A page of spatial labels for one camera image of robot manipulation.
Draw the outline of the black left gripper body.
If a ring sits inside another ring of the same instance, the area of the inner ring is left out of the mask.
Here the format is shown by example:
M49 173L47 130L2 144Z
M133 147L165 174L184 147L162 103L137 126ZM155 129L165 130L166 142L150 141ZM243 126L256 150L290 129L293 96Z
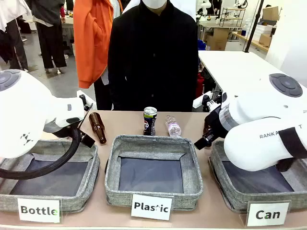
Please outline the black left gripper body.
M81 134L81 143L87 146L88 148L91 148L94 145L95 140L86 133L84 133L83 131L80 131L80 134Z

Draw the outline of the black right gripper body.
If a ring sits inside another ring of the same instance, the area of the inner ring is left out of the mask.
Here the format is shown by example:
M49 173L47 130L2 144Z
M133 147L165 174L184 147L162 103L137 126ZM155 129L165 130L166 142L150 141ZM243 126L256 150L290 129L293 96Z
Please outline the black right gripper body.
M225 138L228 134L228 131L223 127L219 119L220 111L221 106L219 105L205 118L205 124L208 127L208 134L206 135L206 139L208 139L209 142L213 142L217 138Z

